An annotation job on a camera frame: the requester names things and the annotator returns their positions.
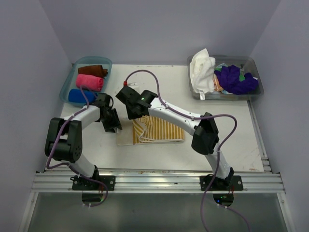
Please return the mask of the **yellow white striped towel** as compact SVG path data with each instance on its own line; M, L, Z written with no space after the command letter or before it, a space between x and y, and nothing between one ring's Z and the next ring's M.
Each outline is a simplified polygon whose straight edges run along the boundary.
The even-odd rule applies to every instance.
M138 119L122 119L122 129L116 133L118 146L183 143L185 131L166 120L143 116Z

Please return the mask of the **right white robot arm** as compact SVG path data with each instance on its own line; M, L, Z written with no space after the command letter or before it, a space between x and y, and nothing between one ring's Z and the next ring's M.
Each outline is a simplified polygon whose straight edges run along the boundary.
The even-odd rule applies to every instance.
M154 116L186 131L192 136L193 150L205 156L211 165L217 188L224 190L232 185L234 170L221 152L221 146L227 139L219 141L219 131L214 120L221 115L205 113L201 116L169 104L149 90L139 94L129 86L124 86L116 98L126 106L129 119Z

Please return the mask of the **blue towel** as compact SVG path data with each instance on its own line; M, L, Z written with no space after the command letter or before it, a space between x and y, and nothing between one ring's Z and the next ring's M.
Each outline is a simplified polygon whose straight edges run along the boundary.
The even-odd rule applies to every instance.
M71 89L68 95L68 101L86 104L86 99L91 103L97 98L97 96L97 93L88 90L82 92L80 89Z

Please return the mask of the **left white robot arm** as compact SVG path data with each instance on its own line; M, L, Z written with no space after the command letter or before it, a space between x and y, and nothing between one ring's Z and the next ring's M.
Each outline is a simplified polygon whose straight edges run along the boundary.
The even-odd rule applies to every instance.
M67 166L84 178L83 184L91 190L100 184L98 168L83 155L83 129L94 122L103 124L106 132L115 133L122 126L113 98L105 93L98 94L93 102L86 102L81 110L66 118L51 119L45 143L48 170Z

